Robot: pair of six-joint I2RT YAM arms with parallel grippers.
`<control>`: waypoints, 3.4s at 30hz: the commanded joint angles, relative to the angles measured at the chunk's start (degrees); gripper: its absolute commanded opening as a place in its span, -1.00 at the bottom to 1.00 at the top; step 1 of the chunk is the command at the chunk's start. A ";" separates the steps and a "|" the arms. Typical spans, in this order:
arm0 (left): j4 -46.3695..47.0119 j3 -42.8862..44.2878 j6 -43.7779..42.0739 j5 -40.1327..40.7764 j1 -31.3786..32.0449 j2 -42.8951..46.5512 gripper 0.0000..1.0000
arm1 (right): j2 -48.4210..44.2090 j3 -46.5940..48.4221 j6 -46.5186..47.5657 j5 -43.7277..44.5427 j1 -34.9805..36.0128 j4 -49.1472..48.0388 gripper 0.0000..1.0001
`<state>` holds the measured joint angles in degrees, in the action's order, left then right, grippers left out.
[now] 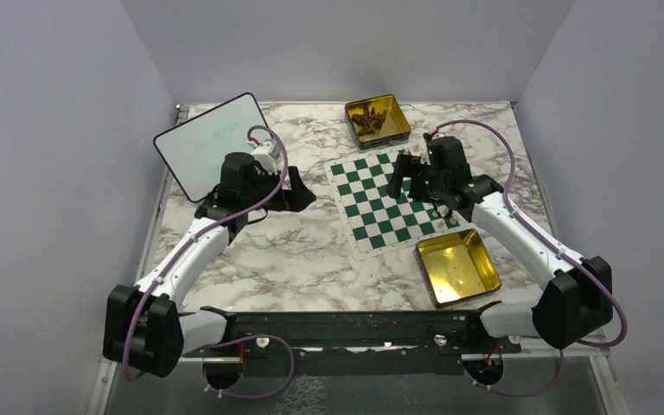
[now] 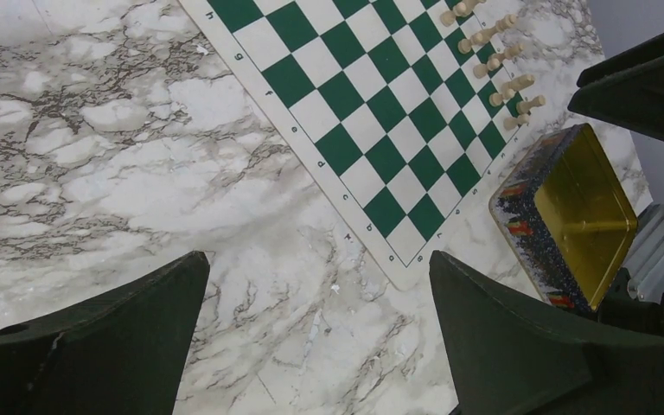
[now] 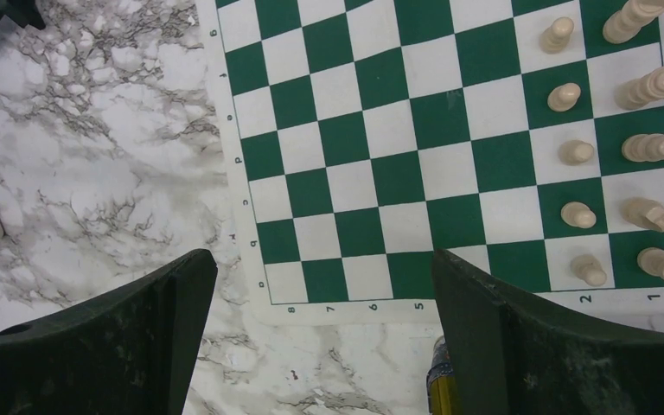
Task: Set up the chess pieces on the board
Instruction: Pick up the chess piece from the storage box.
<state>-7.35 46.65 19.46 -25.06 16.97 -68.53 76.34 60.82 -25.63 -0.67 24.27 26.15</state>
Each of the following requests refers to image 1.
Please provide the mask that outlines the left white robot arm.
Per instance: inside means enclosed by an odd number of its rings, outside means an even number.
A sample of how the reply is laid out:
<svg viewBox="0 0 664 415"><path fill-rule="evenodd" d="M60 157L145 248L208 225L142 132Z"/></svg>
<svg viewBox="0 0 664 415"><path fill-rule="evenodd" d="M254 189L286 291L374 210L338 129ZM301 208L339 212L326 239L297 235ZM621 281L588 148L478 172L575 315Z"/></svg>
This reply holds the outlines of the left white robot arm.
<svg viewBox="0 0 664 415"><path fill-rule="evenodd" d="M198 348L228 354L237 332L220 311L178 308L199 276L249 223L252 211L301 212L315 201L295 166L270 171L245 152L226 155L219 183L195 210L188 231L153 271L119 284L106 304L103 356L141 374L165 377Z"/></svg>

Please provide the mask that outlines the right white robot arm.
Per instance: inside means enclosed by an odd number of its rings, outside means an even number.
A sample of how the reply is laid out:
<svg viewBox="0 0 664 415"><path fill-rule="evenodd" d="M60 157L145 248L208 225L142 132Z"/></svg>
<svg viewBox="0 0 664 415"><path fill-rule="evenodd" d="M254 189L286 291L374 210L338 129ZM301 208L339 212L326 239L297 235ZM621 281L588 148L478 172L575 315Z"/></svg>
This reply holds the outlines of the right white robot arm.
<svg viewBox="0 0 664 415"><path fill-rule="evenodd" d="M541 289L537 301L500 303L481 311L463 331L471 349L484 352L499 337L514 335L540 338L563 349L611 322L610 265L564 246L507 201L495 179L473 175L460 140L434 138L421 156L399 154L387 195L400 198L405 180L410 182L410 200L444 205L495 237Z"/></svg>

